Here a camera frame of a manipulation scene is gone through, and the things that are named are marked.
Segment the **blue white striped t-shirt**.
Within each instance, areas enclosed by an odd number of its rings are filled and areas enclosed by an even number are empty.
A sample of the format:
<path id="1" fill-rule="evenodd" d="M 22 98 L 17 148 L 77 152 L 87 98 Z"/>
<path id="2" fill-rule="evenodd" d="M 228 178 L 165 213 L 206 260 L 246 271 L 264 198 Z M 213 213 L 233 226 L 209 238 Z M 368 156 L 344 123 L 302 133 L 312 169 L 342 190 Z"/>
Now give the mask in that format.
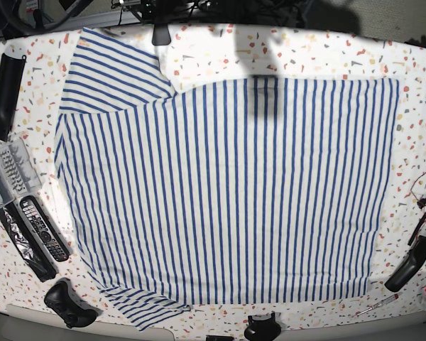
<path id="1" fill-rule="evenodd" d="M 397 79 L 250 77 L 178 92 L 84 29 L 55 132 L 89 275 L 139 330 L 192 305 L 365 294 Z"/>

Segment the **black stand foot top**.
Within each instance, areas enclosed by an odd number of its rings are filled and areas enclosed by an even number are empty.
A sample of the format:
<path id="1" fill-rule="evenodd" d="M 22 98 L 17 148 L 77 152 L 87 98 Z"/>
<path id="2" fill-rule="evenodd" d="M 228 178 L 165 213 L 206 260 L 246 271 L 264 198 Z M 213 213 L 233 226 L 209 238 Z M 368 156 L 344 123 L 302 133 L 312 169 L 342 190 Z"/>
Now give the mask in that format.
<path id="1" fill-rule="evenodd" d="M 171 43 L 168 24 L 156 23 L 153 27 L 152 44 L 154 46 L 167 46 Z"/>

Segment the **black TV remote control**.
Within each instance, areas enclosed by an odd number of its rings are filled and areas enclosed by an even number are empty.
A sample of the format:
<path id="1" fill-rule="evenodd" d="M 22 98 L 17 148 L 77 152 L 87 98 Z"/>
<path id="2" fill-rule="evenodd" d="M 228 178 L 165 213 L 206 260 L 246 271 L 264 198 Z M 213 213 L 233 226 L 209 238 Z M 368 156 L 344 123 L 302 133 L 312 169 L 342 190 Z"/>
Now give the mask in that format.
<path id="1" fill-rule="evenodd" d="M 19 206 L 54 260 L 56 262 L 67 261 L 70 252 L 36 198 L 32 195 L 27 195 L 20 200 Z"/>

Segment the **black game controller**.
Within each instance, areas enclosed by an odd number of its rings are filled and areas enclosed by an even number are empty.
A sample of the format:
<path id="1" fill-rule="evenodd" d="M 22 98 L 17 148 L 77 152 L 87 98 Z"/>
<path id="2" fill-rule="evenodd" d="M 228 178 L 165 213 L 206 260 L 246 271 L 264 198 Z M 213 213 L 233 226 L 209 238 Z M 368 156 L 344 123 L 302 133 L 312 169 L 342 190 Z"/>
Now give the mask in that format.
<path id="1" fill-rule="evenodd" d="M 71 298 L 66 281 L 58 281 L 44 297 L 44 303 L 63 319 L 67 328 L 85 328 L 98 317 L 95 310 L 84 309 Z"/>

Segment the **clear plastic bit case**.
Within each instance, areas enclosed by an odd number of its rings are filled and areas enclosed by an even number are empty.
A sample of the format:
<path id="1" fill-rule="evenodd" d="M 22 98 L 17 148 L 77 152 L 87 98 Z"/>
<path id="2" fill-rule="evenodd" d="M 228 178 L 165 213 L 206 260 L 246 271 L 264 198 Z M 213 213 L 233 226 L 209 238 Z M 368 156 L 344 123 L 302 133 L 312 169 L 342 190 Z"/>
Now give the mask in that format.
<path id="1" fill-rule="evenodd" d="M 42 183 L 21 137 L 0 146 L 0 209 L 38 192 Z"/>

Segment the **black foil-wrapped bar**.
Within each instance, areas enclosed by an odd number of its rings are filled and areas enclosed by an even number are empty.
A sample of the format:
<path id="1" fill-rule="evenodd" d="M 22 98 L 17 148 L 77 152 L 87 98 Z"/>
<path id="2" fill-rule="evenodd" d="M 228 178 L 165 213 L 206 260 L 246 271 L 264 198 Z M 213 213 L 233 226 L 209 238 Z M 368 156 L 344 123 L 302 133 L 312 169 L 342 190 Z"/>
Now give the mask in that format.
<path id="1" fill-rule="evenodd" d="M 0 209 L 0 221 L 18 253 L 38 279 L 41 282 L 54 279 L 58 272 L 40 248 L 12 202 Z"/>

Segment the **black tube cover left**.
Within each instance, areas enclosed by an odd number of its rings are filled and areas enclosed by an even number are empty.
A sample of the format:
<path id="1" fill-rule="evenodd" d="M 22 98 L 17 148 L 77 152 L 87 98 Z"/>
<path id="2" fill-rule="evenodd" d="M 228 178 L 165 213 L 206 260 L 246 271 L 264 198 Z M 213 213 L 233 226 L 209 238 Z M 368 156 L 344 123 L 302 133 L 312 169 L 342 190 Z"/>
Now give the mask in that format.
<path id="1" fill-rule="evenodd" d="M 0 62 L 0 141 L 7 142 L 16 111 L 26 56 L 2 54 Z"/>

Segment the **red-tipped screwdriver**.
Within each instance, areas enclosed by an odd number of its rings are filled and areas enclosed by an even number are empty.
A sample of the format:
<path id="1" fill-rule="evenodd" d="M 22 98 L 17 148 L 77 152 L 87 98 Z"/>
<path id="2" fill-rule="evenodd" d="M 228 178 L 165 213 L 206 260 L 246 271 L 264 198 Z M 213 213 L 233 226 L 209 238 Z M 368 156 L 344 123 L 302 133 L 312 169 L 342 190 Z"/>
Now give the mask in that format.
<path id="1" fill-rule="evenodd" d="M 381 301 L 379 301 L 377 303 L 374 303 L 373 305 L 370 305 L 369 307 L 367 307 L 363 311 L 357 312 L 355 314 L 355 316 L 364 315 L 364 314 L 369 313 L 372 310 L 379 309 L 379 308 L 381 308 L 381 307 L 383 307 L 385 305 L 388 305 L 388 304 L 390 304 L 390 303 L 398 300 L 398 298 L 399 298 L 399 294 L 398 293 L 394 293 L 393 295 L 391 295 L 391 296 L 389 296 L 387 298 L 384 298 L 383 300 L 381 300 Z"/>

